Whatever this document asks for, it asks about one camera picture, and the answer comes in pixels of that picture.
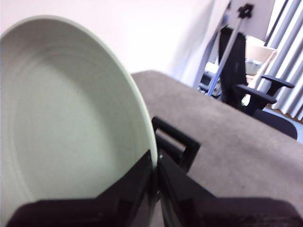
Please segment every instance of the light green plate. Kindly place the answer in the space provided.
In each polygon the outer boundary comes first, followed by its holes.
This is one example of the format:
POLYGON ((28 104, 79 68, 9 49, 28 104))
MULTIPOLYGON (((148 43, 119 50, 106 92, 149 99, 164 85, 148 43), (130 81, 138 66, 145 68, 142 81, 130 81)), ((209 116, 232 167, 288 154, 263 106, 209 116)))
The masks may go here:
POLYGON ((147 151, 151 121, 131 76, 95 35, 60 17, 1 38, 1 225, 26 202, 96 197, 147 151))

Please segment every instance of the floor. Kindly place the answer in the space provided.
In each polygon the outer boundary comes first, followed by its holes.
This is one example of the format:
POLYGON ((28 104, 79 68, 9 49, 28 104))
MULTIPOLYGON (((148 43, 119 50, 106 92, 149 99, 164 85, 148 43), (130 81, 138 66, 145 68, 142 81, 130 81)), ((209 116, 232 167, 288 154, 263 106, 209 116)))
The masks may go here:
POLYGON ((298 138, 297 138, 297 141, 299 141, 300 143, 303 144, 303 124, 299 123, 299 122, 296 122, 296 121, 293 121, 292 119, 289 119, 288 117, 285 117, 284 115, 280 114, 280 113, 277 113, 276 111, 273 111, 271 109, 267 109, 265 108, 264 109, 265 111, 269 112, 269 113, 272 113, 274 115, 277 115, 277 116, 280 116, 280 117, 283 117, 284 119, 288 120, 289 122, 291 122, 297 129, 297 132, 298 132, 298 138))

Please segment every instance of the office chair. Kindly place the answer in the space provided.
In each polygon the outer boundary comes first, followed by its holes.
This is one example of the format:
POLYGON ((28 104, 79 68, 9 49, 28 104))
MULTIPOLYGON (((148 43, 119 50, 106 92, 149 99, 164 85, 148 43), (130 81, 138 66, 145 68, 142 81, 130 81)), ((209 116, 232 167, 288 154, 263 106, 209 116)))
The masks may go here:
MULTIPOLYGON (((227 46, 232 29, 224 27, 221 29, 219 44, 219 60, 221 60, 224 50, 227 46)), ((246 114, 262 121, 263 123, 297 139, 297 130, 289 121, 274 114, 262 111, 267 104, 276 103, 273 97, 281 87, 293 88, 294 85, 275 77, 262 75, 271 81, 271 87, 266 93, 247 87, 245 71, 245 36, 238 33, 232 51, 220 75, 221 79, 221 101, 239 109, 246 114), (249 94, 250 102, 243 106, 241 101, 243 97, 249 94)))

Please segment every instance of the black handle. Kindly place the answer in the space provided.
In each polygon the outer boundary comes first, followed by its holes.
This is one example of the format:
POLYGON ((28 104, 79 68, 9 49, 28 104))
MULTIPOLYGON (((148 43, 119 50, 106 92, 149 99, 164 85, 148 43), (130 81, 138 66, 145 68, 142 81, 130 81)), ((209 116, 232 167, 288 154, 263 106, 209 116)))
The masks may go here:
POLYGON ((188 172, 194 162, 198 150, 201 147, 200 143, 173 126, 167 124, 157 116, 153 117, 151 122, 155 132, 158 150, 163 150, 181 167, 181 169, 188 172), (185 149, 182 151, 162 136, 156 134, 157 129, 160 129, 177 142, 183 144, 185 149))

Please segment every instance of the table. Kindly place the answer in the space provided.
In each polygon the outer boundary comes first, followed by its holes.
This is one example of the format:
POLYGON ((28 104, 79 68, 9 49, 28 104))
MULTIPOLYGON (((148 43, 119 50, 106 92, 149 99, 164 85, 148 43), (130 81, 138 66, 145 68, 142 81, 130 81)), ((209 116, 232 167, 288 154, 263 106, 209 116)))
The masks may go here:
MULTIPOLYGON (((202 143, 189 176, 217 197, 271 197, 303 216, 303 145, 232 107, 156 72, 133 74, 150 117, 202 143)), ((155 212, 152 226, 161 226, 155 212)))

